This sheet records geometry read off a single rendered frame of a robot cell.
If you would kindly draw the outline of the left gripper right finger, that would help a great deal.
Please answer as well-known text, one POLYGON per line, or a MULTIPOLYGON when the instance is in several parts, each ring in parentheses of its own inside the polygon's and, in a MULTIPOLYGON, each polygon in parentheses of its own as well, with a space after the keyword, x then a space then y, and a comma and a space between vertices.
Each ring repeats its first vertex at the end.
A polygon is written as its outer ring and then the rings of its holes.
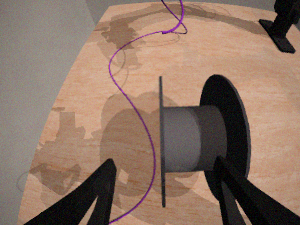
POLYGON ((216 157, 213 170, 223 225, 246 225, 236 200, 252 225, 300 225, 298 215, 258 189, 222 156, 216 157))

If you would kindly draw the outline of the black and grey cable reel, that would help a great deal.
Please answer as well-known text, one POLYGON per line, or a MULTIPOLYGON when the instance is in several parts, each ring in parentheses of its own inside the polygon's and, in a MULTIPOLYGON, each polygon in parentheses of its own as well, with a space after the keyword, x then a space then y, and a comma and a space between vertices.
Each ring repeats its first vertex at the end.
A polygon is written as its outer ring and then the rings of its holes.
POLYGON ((222 156, 248 179, 251 133, 236 87, 224 75, 213 74, 203 86, 199 105, 164 107, 163 114, 162 76, 159 76, 162 208, 166 208, 165 173, 204 171, 216 200, 213 165, 217 156, 222 156))

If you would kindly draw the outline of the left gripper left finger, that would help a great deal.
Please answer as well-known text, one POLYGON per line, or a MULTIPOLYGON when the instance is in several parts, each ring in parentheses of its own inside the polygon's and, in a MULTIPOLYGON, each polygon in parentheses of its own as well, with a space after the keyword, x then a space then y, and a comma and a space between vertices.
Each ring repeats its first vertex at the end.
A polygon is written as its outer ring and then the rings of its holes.
POLYGON ((24 225, 78 225, 95 199, 87 225, 109 225, 117 169, 107 159, 81 185, 24 225))

